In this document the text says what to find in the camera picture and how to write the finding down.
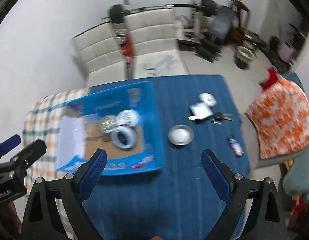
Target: chair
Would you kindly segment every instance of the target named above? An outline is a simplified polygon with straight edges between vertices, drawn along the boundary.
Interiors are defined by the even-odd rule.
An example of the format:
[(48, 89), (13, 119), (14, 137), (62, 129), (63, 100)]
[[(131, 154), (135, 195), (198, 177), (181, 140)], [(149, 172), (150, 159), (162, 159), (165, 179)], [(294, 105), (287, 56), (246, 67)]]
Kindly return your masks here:
[(284, 78), (265, 90), (241, 121), (251, 170), (295, 159), (309, 148), (309, 102)]
[(175, 57), (177, 64), (158, 75), (189, 74), (178, 51), (174, 20), (174, 11), (170, 8), (143, 11), (125, 17), (135, 55), (134, 78), (151, 77), (152, 75), (143, 69), (144, 64), (164, 58), (166, 55)]
[(243, 141), (247, 149), (247, 154), (249, 157), (250, 168), (251, 170), (264, 168), (267, 166), (272, 166), (275, 164), (281, 164), (285, 161), (295, 159), (296, 157), (305, 153), (309, 147), (304, 148), (301, 151), (279, 155), (277, 157), (269, 158), (269, 159), (261, 159), (260, 158), (260, 146), (259, 139), (256, 132), (256, 128), (254, 124), (250, 121), (250, 119), (246, 116), (246, 114), (241, 114), (241, 132), (243, 135)]
[(124, 56), (111, 23), (103, 23), (72, 39), (88, 72), (87, 86), (126, 80)]

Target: white paper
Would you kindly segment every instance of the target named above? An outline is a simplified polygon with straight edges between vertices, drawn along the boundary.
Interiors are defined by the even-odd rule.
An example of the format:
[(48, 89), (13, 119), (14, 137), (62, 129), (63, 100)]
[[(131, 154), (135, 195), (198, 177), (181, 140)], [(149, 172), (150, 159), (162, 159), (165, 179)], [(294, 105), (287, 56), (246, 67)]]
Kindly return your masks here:
[(190, 109), (194, 116), (198, 117), (198, 119), (201, 120), (213, 115), (210, 107), (207, 106), (204, 102), (200, 102), (193, 106), (190, 106)]
[(83, 119), (65, 115), (61, 119), (56, 168), (65, 166), (76, 155), (83, 158), (84, 153), (85, 131)]

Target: gray cushion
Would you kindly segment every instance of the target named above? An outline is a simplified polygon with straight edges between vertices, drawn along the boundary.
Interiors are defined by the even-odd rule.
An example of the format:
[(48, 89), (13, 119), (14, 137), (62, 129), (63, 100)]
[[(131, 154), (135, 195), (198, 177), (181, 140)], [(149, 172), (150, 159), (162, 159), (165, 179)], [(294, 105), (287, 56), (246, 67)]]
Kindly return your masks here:
[(304, 154), (295, 159), (295, 163), (283, 179), (283, 189), (288, 195), (309, 193), (309, 147)]
[(296, 153), (280, 155), (274, 158), (262, 160), (260, 158), (259, 140), (254, 124), (245, 114), (241, 114), (241, 120), (242, 120), (241, 132), (244, 144), (247, 149), (247, 154), (249, 157), (250, 167), (252, 171), (258, 168), (280, 164), (285, 161), (295, 159), (296, 157), (300, 156), (306, 151), (306, 149), (303, 149)]

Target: blue gripper pad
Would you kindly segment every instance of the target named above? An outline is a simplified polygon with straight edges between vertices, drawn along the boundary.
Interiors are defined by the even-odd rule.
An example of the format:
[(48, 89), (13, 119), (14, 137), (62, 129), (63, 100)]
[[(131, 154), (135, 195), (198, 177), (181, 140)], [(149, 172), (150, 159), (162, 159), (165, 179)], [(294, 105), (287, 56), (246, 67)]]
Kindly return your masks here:
[(13, 148), (17, 147), (21, 143), (21, 138), (18, 134), (11, 136), (0, 144), (0, 155), (4, 156), (10, 152)]
[(219, 199), (224, 200), (227, 204), (229, 204), (231, 201), (230, 185), (207, 151), (210, 150), (205, 150), (201, 154), (202, 167), (213, 185)]
[(106, 164), (107, 164), (107, 153), (105, 150), (99, 149), (100, 152), (98, 156), (92, 161), (90, 164), (90, 161), (87, 163), (83, 163), (81, 166), (85, 164), (90, 164), (88, 166), (87, 171), (83, 175), (81, 181), (79, 182), (79, 188), (78, 188), (78, 195), (77, 199), (79, 203), (82, 203), (82, 201), (87, 200), (90, 197), (91, 192), (93, 191), (93, 188), (96, 186), (101, 173), (103, 172)]

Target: person's hand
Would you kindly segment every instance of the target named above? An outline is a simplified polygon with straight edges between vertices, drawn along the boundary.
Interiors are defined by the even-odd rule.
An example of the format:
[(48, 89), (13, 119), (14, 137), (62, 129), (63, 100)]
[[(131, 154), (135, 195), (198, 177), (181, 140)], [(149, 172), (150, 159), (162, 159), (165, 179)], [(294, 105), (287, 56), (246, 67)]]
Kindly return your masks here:
[(0, 206), (0, 240), (13, 240), (21, 234), (21, 222), (13, 202)]

